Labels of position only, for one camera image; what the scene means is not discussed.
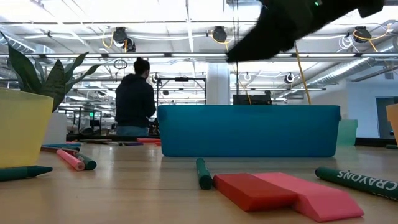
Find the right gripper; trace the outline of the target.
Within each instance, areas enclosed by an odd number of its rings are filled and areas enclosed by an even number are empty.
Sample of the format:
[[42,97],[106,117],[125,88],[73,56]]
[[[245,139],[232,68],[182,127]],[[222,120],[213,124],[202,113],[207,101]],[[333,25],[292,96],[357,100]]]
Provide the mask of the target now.
[[270,59],[289,50],[313,19],[310,1],[261,0],[259,23],[226,54],[228,62]]

